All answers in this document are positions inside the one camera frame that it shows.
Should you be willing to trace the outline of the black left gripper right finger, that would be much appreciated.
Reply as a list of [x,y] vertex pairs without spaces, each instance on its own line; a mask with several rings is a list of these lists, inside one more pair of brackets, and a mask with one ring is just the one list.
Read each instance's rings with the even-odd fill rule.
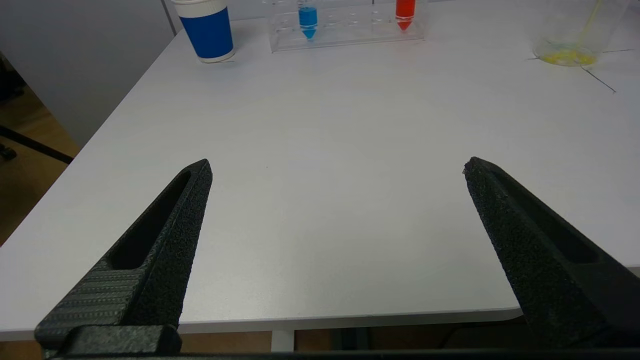
[[639,346],[636,274],[493,162],[472,157],[463,173],[526,323],[542,344]]

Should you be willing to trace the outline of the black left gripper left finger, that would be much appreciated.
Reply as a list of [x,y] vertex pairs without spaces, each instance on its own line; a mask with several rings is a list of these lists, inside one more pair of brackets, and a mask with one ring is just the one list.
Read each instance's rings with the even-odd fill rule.
[[80,326],[178,326],[212,182],[207,159],[179,171],[39,322],[41,347]]

